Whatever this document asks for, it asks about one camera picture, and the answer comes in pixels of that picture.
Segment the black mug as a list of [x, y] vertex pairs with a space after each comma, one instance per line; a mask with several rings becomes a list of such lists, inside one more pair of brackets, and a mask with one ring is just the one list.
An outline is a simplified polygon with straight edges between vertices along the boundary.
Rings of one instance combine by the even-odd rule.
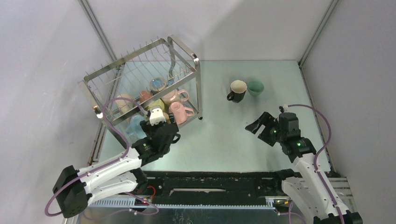
[[239, 103], [244, 99], [247, 91], [247, 84], [241, 80], [235, 80], [230, 85], [230, 93], [227, 95], [227, 100]]

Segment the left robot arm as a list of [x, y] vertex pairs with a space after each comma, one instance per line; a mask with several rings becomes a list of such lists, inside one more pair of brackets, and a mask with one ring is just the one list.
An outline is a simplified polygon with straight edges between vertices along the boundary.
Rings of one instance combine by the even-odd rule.
[[140, 126], [146, 137], [128, 144], [123, 153], [85, 168], [75, 169], [70, 165], [62, 170], [52, 191], [64, 218], [118, 193], [146, 192], [148, 182], [141, 168], [167, 154], [180, 134], [173, 119], [154, 126], [143, 121]]

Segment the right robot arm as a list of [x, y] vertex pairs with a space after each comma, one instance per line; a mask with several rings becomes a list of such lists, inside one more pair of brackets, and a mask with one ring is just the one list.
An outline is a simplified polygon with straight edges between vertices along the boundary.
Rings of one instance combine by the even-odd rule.
[[255, 134], [261, 126], [264, 130], [258, 139], [270, 146], [279, 143], [282, 151], [298, 170], [305, 185], [295, 177], [279, 177], [272, 181], [277, 195], [287, 194], [300, 209], [307, 222], [312, 224], [361, 224], [358, 212], [351, 212], [336, 193], [329, 179], [317, 163], [318, 152], [312, 142], [301, 136], [295, 113], [283, 112], [277, 118], [264, 112], [245, 130]]

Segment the mint green mug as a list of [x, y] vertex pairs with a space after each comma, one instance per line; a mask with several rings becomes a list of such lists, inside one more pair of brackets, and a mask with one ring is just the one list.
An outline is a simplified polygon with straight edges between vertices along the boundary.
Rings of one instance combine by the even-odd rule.
[[259, 81], [250, 81], [247, 83], [247, 90], [251, 96], [257, 97], [263, 92], [264, 85]]

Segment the yellow mug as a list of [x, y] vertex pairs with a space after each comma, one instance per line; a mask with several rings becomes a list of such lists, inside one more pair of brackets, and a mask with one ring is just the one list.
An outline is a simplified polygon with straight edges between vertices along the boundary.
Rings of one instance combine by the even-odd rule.
[[167, 123], [168, 123], [168, 124], [171, 124], [171, 120], [170, 120], [169, 115], [168, 115], [167, 113], [163, 112], [163, 116], [165, 117]]

